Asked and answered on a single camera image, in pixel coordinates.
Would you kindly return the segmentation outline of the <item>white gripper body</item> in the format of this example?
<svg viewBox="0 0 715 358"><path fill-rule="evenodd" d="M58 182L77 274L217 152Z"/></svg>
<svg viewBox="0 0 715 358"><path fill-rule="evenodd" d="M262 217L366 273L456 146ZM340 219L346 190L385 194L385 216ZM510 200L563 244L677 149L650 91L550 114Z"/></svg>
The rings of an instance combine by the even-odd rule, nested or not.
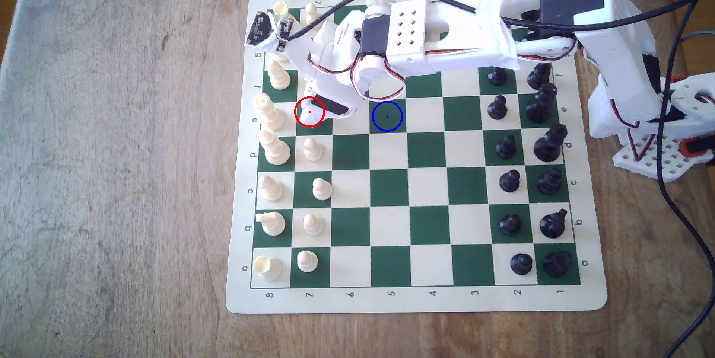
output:
<svg viewBox="0 0 715 358"><path fill-rule="evenodd" d="M327 70L343 70L348 68L355 60L360 45L355 39L355 31L362 29L365 13L353 10L344 17L339 25L327 22L319 30L316 42L303 35L290 41L290 61L306 81L315 81L317 93L322 95L356 95L350 83L350 74L328 74L317 70L308 62L311 58L317 65Z"/></svg>

